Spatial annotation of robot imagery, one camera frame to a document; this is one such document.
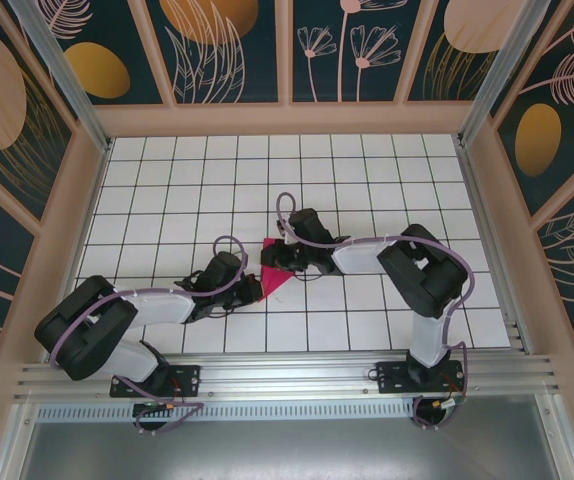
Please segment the grey metal sheet panel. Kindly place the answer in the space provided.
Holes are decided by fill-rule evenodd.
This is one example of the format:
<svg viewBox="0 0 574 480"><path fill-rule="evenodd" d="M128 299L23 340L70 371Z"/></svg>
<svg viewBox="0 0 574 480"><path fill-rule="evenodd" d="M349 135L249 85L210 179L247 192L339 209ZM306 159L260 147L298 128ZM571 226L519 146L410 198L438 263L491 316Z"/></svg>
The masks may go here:
<svg viewBox="0 0 574 480"><path fill-rule="evenodd" d="M423 432L403 419L42 424L20 480L559 480L540 432Z"/></svg>

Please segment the aluminium mounting rail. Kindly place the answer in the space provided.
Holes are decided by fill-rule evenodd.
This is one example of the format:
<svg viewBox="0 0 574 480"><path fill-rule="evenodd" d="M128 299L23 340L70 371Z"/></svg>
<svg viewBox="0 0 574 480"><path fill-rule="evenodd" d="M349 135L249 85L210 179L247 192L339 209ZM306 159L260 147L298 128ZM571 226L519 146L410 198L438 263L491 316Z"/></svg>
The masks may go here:
<svg viewBox="0 0 574 480"><path fill-rule="evenodd" d="M200 401L375 398L368 371L381 361L403 361L402 351L283 352L171 355L172 365L201 367ZM48 364L22 367L12 389L18 403L110 402L111 376L72 381ZM468 353L469 396L551 394L559 391L545 355L515 350Z"/></svg>

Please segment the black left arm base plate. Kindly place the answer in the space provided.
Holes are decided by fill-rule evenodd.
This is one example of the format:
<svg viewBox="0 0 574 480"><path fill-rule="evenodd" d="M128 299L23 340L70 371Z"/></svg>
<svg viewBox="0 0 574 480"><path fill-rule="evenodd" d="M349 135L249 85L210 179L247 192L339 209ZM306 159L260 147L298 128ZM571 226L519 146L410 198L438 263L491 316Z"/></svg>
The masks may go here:
<svg viewBox="0 0 574 480"><path fill-rule="evenodd" d="M199 365L159 366L143 382L134 383L140 390L161 398L193 398L198 396L201 367ZM111 398L137 398L141 395L118 377L112 377Z"/></svg>

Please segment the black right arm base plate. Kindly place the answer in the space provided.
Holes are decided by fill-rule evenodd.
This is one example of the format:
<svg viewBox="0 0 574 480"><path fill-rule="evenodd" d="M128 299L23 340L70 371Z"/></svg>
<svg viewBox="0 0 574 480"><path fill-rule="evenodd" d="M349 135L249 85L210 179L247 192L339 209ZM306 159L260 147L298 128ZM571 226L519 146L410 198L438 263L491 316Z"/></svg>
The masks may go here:
<svg viewBox="0 0 574 480"><path fill-rule="evenodd" d="M458 360L449 360L438 370L410 366L406 361L378 362L371 378L380 394L447 394L462 391L466 379Z"/></svg>

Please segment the aluminium frame post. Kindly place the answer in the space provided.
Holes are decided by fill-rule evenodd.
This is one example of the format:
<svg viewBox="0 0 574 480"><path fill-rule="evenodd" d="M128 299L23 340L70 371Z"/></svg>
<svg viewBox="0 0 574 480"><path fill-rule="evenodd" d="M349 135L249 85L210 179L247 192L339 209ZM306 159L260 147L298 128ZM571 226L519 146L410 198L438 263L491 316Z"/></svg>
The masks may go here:
<svg viewBox="0 0 574 480"><path fill-rule="evenodd" d="M52 71L78 119L101 153L109 148L108 139L93 105L80 85L56 38L49 31L39 7L33 0L8 0L18 20L38 50L41 58Z"/></svg>
<svg viewBox="0 0 574 480"><path fill-rule="evenodd" d="M551 0L525 0L457 134L465 150L475 139L545 17Z"/></svg>

